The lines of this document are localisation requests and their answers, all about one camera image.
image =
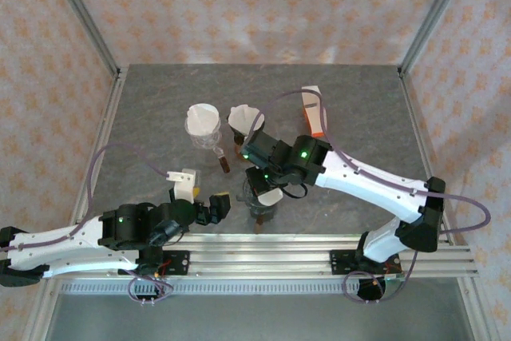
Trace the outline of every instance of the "granite surface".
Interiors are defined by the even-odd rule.
[[[236,201],[250,166],[236,157],[226,117],[232,106],[260,107],[275,95],[318,85],[327,103],[329,130],[345,152],[370,165],[410,178],[426,177],[398,73],[375,65],[131,65],[109,142],[144,149],[161,169],[199,169],[201,200],[229,191],[232,209],[219,225],[194,232],[250,233],[254,219]],[[213,157],[195,149],[184,130],[190,105],[213,104],[222,116],[223,147],[231,166],[223,174]],[[265,132],[292,145],[307,133],[302,100],[282,100],[267,116]],[[94,208],[97,214],[124,203],[168,201],[172,183],[125,149],[111,149],[101,166]],[[356,234],[378,228],[393,216],[341,192],[310,188],[307,198],[285,198],[265,233]]]

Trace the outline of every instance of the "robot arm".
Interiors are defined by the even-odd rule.
[[[407,194],[354,172],[323,141],[300,136],[291,147],[257,131],[241,153],[255,167],[247,170],[257,196],[265,196],[288,184],[317,185],[349,193],[384,208],[396,217],[378,230],[362,234],[353,263],[356,270],[372,272],[400,251],[411,248],[435,252],[442,222],[443,199]],[[383,180],[416,191],[444,192],[445,182],[432,177],[427,182],[406,179],[351,159]]]
[[[218,224],[228,214],[228,194],[210,196],[210,206],[194,200],[195,171],[170,172],[175,181],[170,203],[123,204],[87,221],[67,240],[41,247],[27,245],[66,236],[76,226],[40,233],[13,227],[0,231],[0,246],[14,247],[0,260],[0,284],[6,287],[37,283],[67,272],[127,270],[152,274],[167,261],[162,247],[193,224]]]

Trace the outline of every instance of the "patterned wall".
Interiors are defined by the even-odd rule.
[[[492,223],[465,238],[502,339],[511,339],[511,0],[453,0],[411,79],[434,171],[451,192],[491,208]],[[454,207],[456,226],[481,219]]]
[[[117,64],[398,64],[433,0],[85,0]]]
[[[0,223],[69,223],[111,77],[66,0],[1,0]],[[38,287],[0,287],[0,339],[19,340]]]

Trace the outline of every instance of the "wallpaper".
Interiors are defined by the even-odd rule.
[[[465,235],[502,339],[511,339],[511,0],[452,0],[411,72],[420,129],[449,190],[490,208]],[[482,214],[454,204],[456,226]]]
[[[85,0],[118,65],[397,65],[433,0]]]
[[[0,223],[69,223],[111,77],[66,0],[0,0]],[[38,287],[0,287],[0,339]]]

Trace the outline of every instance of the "purple cable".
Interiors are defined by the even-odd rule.
[[[147,158],[147,156],[144,154],[144,152],[142,152],[142,150],[138,149],[135,145],[128,144],[128,143],[107,144],[107,145],[101,147],[96,153],[94,153],[94,156],[90,162],[89,169],[87,171],[87,177],[85,179],[85,183],[87,186],[87,205],[88,205],[88,207],[87,207],[87,212],[85,213],[85,216],[83,217],[81,222],[75,227],[75,229],[73,229],[69,234],[67,234],[65,236],[58,237],[57,239],[54,239],[54,240],[41,241],[39,243],[24,244],[20,249],[39,248],[39,247],[45,247],[48,245],[54,245],[54,244],[61,243],[62,241],[67,240],[71,236],[74,236],[76,233],[78,233],[83,228],[85,223],[93,218],[92,177],[93,177],[94,166],[96,165],[97,160],[100,158],[101,154],[105,150],[112,148],[112,147],[124,147],[124,148],[134,151],[135,154],[137,156],[139,156],[139,158],[142,159],[143,162],[146,163],[147,166],[149,166],[154,172],[158,173],[159,175],[161,175],[163,177],[167,176],[166,172],[163,172],[162,170],[158,169],[158,167],[156,167],[154,165],[154,163],[152,163],[150,161],[150,159]],[[4,247],[4,248],[0,248],[0,252],[13,251],[14,249],[17,249],[17,248],[14,246]]]
[[[144,305],[144,303],[146,302],[146,300],[137,298],[131,292],[133,285],[138,280],[149,281],[150,283],[153,283],[162,292],[162,294],[160,296],[156,297],[155,299],[150,300],[150,302],[153,304],[159,303],[160,301],[167,299],[174,292],[174,287],[169,283],[166,283],[166,282],[160,281],[160,280],[156,280],[150,276],[140,276],[133,271],[125,271],[125,272],[130,274],[131,276],[133,276],[133,279],[131,281],[129,281],[129,283],[128,283],[128,296],[132,301],[135,301],[136,303],[141,303],[142,305]]]
[[[402,191],[402,192],[406,192],[406,193],[410,193],[410,194],[418,194],[419,196],[429,196],[429,197],[439,197],[439,198],[442,198],[442,199],[450,199],[450,200],[458,200],[458,201],[463,201],[463,202],[466,202],[466,203],[469,203],[469,204],[472,204],[472,205],[475,205],[476,207],[478,207],[479,209],[481,209],[484,213],[485,213],[485,219],[479,223],[479,224],[475,224],[475,225],[471,225],[471,226],[468,226],[468,227],[463,227],[463,228],[452,228],[452,229],[447,229],[447,230],[444,230],[444,231],[440,231],[440,233],[462,233],[462,232],[468,232],[468,231],[474,231],[476,229],[480,229],[480,228],[483,228],[485,227],[486,225],[489,224],[489,222],[491,221],[491,214],[489,212],[489,210],[487,209],[486,206],[484,206],[483,204],[481,204],[480,202],[476,201],[476,200],[473,200],[473,199],[470,199],[469,197],[465,197],[465,196],[459,196],[459,195],[451,195],[451,194],[447,194],[447,193],[436,193],[436,192],[426,192],[426,191],[416,191],[415,189],[413,188],[407,188],[407,187],[404,187],[400,184],[395,184],[395,183],[392,183],[388,180],[383,180],[381,177],[378,177],[370,172],[367,172],[366,170],[364,169],[361,169],[360,167],[358,167],[357,165],[355,165],[351,160],[350,158],[333,142],[333,140],[331,139],[330,137],[330,134],[328,133],[328,130],[327,130],[327,126],[325,124],[325,115],[327,114],[327,110],[326,110],[326,107],[324,106],[323,104],[323,96],[321,95],[321,93],[319,92],[316,92],[312,89],[297,89],[297,90],[294,90],[294,91],[287,91],[287,92],[284,92],[284,93],[281,93],[279,96],[275,97],[272,101],[268,102],[258,113],[257,115],[255,115],[255,119],[254,121],[252,122],[252,126],[250,127],[250,131],[248,132],[248,136],[247,136],[247,139],[245,140],[244,144],[242,145],[242,148],[245,146],[246,143],[248,143],[250,141],[250,139],[252,138],[253,134],[254,134],[254,128],[256,127],[256,123],[257,121],[259,120],[260,116],[261,115],[264,115],[264,114],[267,114],[267,111],[270,109],[270,107],[273,106],[274,103],[276,103],[278,100],[284,98],[284,97],[287,97],[287,96],[290,96],[290,95],[293,95],[295,93],[311,93],[315,96],[318,97],[319,99],[319,120],[321,122],[321,128],[323,130],[323,132],[325,133],[325,138],[328,140],[328,142],[330,143],[330,145],[332,146],[334,152],[341,158],[343,159],[343,161],[351,168],[353,169],[355,172],[361,174],[362,176],[372,180],[372,181],[376,181],[377,183],[379,184],[382,184],[382,185],[385,185],[387,187],[390,187],[390,188],[393,188],[393,189],[396,189],[398,191]],[[406,277],[402,283],[402,285],[393,293],[391,294],[389,297],[385,298],[385,299],[380,299],[380,300],[377,300],[375,302],[371,302],[369,301],[369,303],[379,303],[379,302],[382,302],[382,301],[387,301],[389,299],[392,299],[394,298],[405,286],[406,286],[406,283],[408,282],[408,279],[410,278],[410,275],[412,273],[412,271],[414,270],[414,266],[415,266],[415,261],[417,260],[417,255],[418,255],[418,252],[415,252],[414,254],[414,258],[412,259],[412,263],[410,265],[410,268],[408,269],[408,272],[406,273]],[[382,286],[380,285],[378,279],[376,278],[376,276],[374,276],[373,274],[371,273],[368,273],[368,272],[362,272],[362,271],[353,271],[353,272],[350,272],[348,273],[344,279],[343,279],[343,294],[348,298],[350,299],[351,301],[354,301],[356,303],[366,303],[365,300],[360,300],[360,299],[355,299],[353,297],[351,297],[350,295],[347,294],[347,280],[350,276],[353,276],[353,275],[365,275],[365,276],[369,276],[371,279],[373,279],[373,281],[375,281],[380,289],[380,291],[382,291]]]

